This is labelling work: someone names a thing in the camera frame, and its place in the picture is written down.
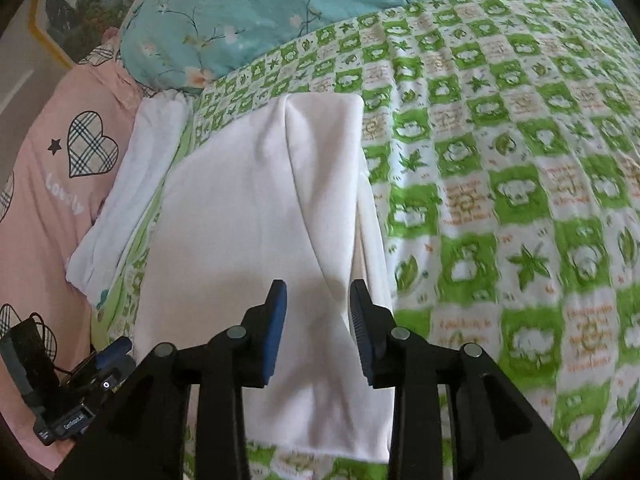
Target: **bed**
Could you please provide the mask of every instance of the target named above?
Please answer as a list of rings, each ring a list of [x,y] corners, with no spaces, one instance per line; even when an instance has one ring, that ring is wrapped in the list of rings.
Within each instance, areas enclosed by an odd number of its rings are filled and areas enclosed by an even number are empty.
[[[255,30],[255,14],[231,25],[194,0],[134,4],[124,66],[156,89],[204,88],[172,165],[286,92],[361,95],[398,323],[480,343],[582,476],[613,478],[640,384],[640,48],[622,15],[609,0],[302,1],[301,23],[265,4]],[[92,309],[96,348],[135,338],[161,205],[162,185]],[[385,474],[266,442],[248,456],[256,478]]]

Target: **black cable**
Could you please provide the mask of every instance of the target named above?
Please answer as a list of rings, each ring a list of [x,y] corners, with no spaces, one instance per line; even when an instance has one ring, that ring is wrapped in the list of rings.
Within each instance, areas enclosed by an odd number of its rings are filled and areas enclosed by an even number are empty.
[[[59,371],[59,372],[62,372],[63,374],[67,374],[68,376],[73,375],[73,374],[72,374],[71,372],[69,372],[68,370],[65,370],[64,368],[60,368],[60,367],[58,367],[58,366],[56,366],[56,365],[53,365],[53,369],[54,369],[54,370],[57,370],[57,371]]]
[[[40,320],[40,325],[42,326],[42,342],[44,343],[44,319],[42,319],[42,316],[40,314],[38,314],[37,312],[31,312],[29,314],[29,317],[37,317]]]

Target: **white fabric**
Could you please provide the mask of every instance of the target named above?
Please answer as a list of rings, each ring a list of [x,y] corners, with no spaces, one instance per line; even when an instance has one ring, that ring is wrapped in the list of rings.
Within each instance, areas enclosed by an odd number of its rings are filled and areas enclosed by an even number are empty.
[[[192,104],[175,90],[140,103],[113,189],[66,268],[66,280],[93,306],[111,287],[120,257],[171,165]]]
[[[347,316],[355,278],[368,278],[377,304],[391,301],[360,147],[362,107],[356,95],[280,97],[170,172],[134,350],[142,359],[162,341],[203,344],[283,279],[275,374],[265,389],[244,391],[247,437],[382,462],[394,394],[367,385]]]

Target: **plaid heart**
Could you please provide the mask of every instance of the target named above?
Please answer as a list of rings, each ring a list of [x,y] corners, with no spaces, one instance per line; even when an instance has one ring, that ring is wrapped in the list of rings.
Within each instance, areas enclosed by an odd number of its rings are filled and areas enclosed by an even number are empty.
[[[78,61],[78,65],[100,66],[111,58],[113,58],[113,47],[111,45],[101,45],[94,48],[87,57]]]
[[[0,337],[18,323],[20,323],[20,317],[18,317],[10,304],[5,303],[3,306],[0,306]]]
[[[4,184],[2,194],[0,194],[0,222],[4,219],[6,212],[9,211],[11,199],[14,197],[14,172],[11,172],[9,178]]]
[[[71,121],[66,138],[69,177],[108,173],[118,160],[118,145],[102,134],[97,112],[82,112]]]
[[[0,306],[0,338],[4,336],[10,328],[16,326],[21,321],[20,316],[18,316],[14,308],[9,303],[5,303],[3,306]],[[47,356],[51,359],[51,362],[55,361],[56,355],[58,354],[58,342],[56,340],[56,336],[47,325],[42,324],[40,321],[36,321],[36,328],[44,343]]]

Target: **green leaf print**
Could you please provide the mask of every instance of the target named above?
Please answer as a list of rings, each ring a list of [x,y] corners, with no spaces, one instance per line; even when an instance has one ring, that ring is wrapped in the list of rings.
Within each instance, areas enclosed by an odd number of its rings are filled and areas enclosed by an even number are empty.
[[[564,38],[561,40],[566,49],[577,57],[591,57],[591,54],[584,46],[580,38],[574,36],[572,38]]]
[[[596,126],[610,149],[620,150],[625,153],[634,151],[633,144],[616,118],[594,117],[591,118],[591,122]]]
[[[511,34],[507,41],[519,56],[539,56],[542,54],[540,44],[530,34]]]
[[[246,443],[246,456],[249,462],[257,462],[269,466],[275,452],[276,446],[260,446],[255,442]]]
[[[478,20],[477,22],[471,22],[469,23],[469,27],[478,38],[485,38],[487,36],[500,34],[500,29],[496,27],[492,20]]]
[[[611,110],[620,115],[631,115],[631,106],[626,102],[620,89],[616,85],[608,83],[596,83],[598,90],[604,96],[605,104]]]
[[[371,184],[386,182],[391,170],[391,165],[389,164],[391,146],[389,143],[364,146],[362,150],[369,168],[369,182]]]
[[[568,124],[567,127],[572,134],[580,137],[581,139],[593,139],[593,135],[589,133],[586,126],[584,126],[581,121],[577,121],[575,124]]]
[[[534,155],[569,153],[569,147],[553,119],[532,119],[516,126]]]
[[[402,93],[402,102],[403,103],[413,103],[416,99],[417,95],[413,90],[409,90],[407,92]]]
[[[389,237],[416,238],[438,233],[438,204],[442,199],[435,184],[398,187],[391,184],[389,215],[386,220]]]
[[[472,121],[479,128],[483,126],[497,126],[509,121],[509,111],[499,94],[478,99],[469,99],[466,106],[471,112]]]
[[[591,478],[591,475],[598,470],[607,456],[609,456],[609,453],[602,453],[596,456],[591,455],[587,462],[587,467],[584,468],[584,471],[582,472],[582,478]]]
[[[627,227],[618,234],[618,249],[626,266],[633,267],[638,262],[640,242],[633,238]]]
[[[515,28],[515,27],[518,26],[518,24],[515,23],[511,18],[508,19],[508,20],[504,20],[501,23],[507,28],[507,30],[509,30],[510,28]]]
[[[298,58],[298,47],[296,43],[290,43],[280,49],[283,64],[289,64]]]
[[[521,390],[555,384],[561,362],[564,321],[555,307],[505,309],[500,320],[504,345],[498,364]]]
[[[412,255],[408,260],[400,262],[396,267],[395,277],[398,294],[407,294],[411,291],[412,285],[418,277],[418,262],[415,256]]]
[[[382,27],[388,36],[410,36],[411,28],[406,20],[399,22],[384,22]]]
[[[316,60],[318,60],[318,53],[315,51],[308,54],[308,56],[301,57],[298,62],[298,70],[309,68],[316,62]]]
[[[460,46],[452,46],[451,53],[460,70],[476,68],[486,64],[486,57],[480,49],[479,43],[465,43]]]
[[[545,75],[549,74],[549,69],[540,62],[537,62],[534,66],[532,66],[532,69],[538,75],[538,77],[544,77]]]
[[[622,424],[626,424],[626,422],[633,416],[636,412],[636,408],[638,404],[636,403],[636,399],[638,398],[638,385],[640,381],[636,381],[634,385],[629,390],[629,394],[626,397],[618,397],[616,400],[616,412],[613,414],[613,418],[619,420]]]
[[[383,59],[390,59],[388,43],[374,44],[362,49],[365,63],[374,63]]]
[[[466,30],[464,30],[463,28],[457,28],[456,30],[453,31],[453,37],[456,38],[457,40],[466,38],[466,36],[467,36]]]
[[[591,189],[603,207],[629,207],[622,170],[609,155],[591,155],[580,160],[584,172],[591,179]]]
[[[489,16],[504,16],[511,13],[511,9],[500,0],[485,0],[480,6]]]
[[[340,52],[351,52],[352,50],[360,48],[360,35],[358,33],[351,34],[338,40],[338,44],[340,45]]]
[[[324,61],[321,61],[320,63],[316,64],[316,66],[314,67],[313,77],[318,78],[318,77],[322,77],[323,75],[330,74],[331,72],[334,71],[334,68],[335,68],[335,58],[332,57],[331,59],[325,59]]]
[[[441,240],[439,300],[461,306],[471,306],[476,301],[495,301],[498,280],[495,236],[469,233],[459,238],[443,236]]]
[[[386,464],[336,458],[334,468],[322,480],[385,480],[386,472]]]
[[[529,9],[531,14],[535,14],[536,16],[550,15],[549,11],[546,10],[545,6],[542,4],[525,4],[525,6]]]
[[[613,79],[616,83],[628,85],[629,81],[625,74],[620,70],[620,67],[611,60],[605,60],[600,63],[600,66],[604,71]]]
[[[394,312],[394,319],[398,326],[404,326],[417,335],[427,339],[431,331],[431,309],[401,308]]]
[[[462,96],[457,75],[429,79],[428,87],[429,101],[432,105],[443,105],[460,101]]]
[[[564,291],[583,294],[599,286],[609,286],[609,254],[600,220],[594,217],[556,221],[554,230]]]
[[[551,61],[554,62],[554,65],[558,67],[558,70],[565,78],[572,81],[587,79],[587,75],[583,72],[580,65],[578,65],[573,57],[553,57],[551,58]]]
[[[443,177],[466,175],[482,168],[473,134],[452,137],[435,143],[438,168]]]
[[[535,166],[512,166],[489,171],[500,224],[520,224],[550,216],[547,196]]]
[[[185,473],[189,478],[194,478],[196,474],[196,459],[191,453],[184,454]]]
[[[441,10],[433,14],[433,21],[443,27],[450,27],[451,25],[457,25],[462,23],[460,16],[453,9]]]
[[[426,166],[426,164],[420,160],[420,150],[414,150],[411,152],[409,154],[409,158],[403,156],[402,153],[399,155],[400,165],[404,168],[404,170],[402,170],[403,173],[406,173],[407,171],[416,171],[418,168]]]
[[[423,62],[419,57],[396,57],[392,61],[396,81],[416,81],[422,76]]]
[[[594,77],[600,77],[602,75],[602,71],[595,65],[588,64],[587,70],[591,72],[591,75],[593,75]]]
[[[551,29],[546,25],[539,22],[538,20],[530,18],[529,16],[523,16],[519,14],[518,18],[532,32],[541,32],[542,34],[549,34],[551,32]]]
[[[421,52],[440,50],[445,46],[444,38],[438,28],[426,34],[419,34],[415,39],[418,41],[418,48]]]
[[[520,247],[520,256],[510,256],[507,258],[513,265],[520,267],[518,270],[518,284],[520,285],[521,291],[524,291],[527,285],[535,279],[536,274],[544,276],[545,278],[551,278],[551,274],[549,274],[546,268],[549,258],[538,255],[540,247],[542,247],[542,243],[539,244],[533,251],[533,254],[531,254],[524,244],[522,244]]]
[[[408,110],[401,114],[394,112],[393,117],[393,136],[395,139],[410,144],[418,140],[428,139],[431,136],[429,115],[426,108]]]
[[[553,432],[573,459],[588,456],[607,407],[610,383],[586,384],[578,390],[558,394]]]
[[[480,76],[479,78],[476,76],[473,76],[471,81],[469,81],[467,83],[468,85],[471,85],[471,88],[473,89],[474,92],[477,92],[479,89],[481,89],[483,86],[491,86],[491,83],[489,83],[484,77]]]
[[[516,151],[516,143],[507,132],[504,132],[495,137],[493,148],[502,156],[507,156]]]
[[[516,86],[529,84],[527,74],[517,60],[490,65],[489,70],[495,77],[500,90],[508,90]]]
[[[351,23],[343,23],[339,28],[343,34],[346,34],[348,30],[353,28],[353,25]]]
[[[362,69],[345,70],[335,73],[335,91],[353,93],[362,88]]]
[[[335,40],[335,25],[329,25],[328,27],[316,30],[316,38],[318,38],[318,45],[324,46]]]
[[[358,18],[358,26],[360,28],[368,28],[379,21],[378,15],[375,12],[365,14]]]
[[[402,41],[392,41],[391,43],[393,43],[394,47],[398,48],[399,50],[409,50],[409,44],[406,42],[406,40],[402,40]]]
[[[424,12],[424,5],[413,2],[404,6],[404,10],[406,11],[408,16],[420,16],[420,14]]]
[[[579,114],[580,106],[569,92],[567,86],[560,83],[549,83],[536,88],[545,100],[549,110],[555,114]]]

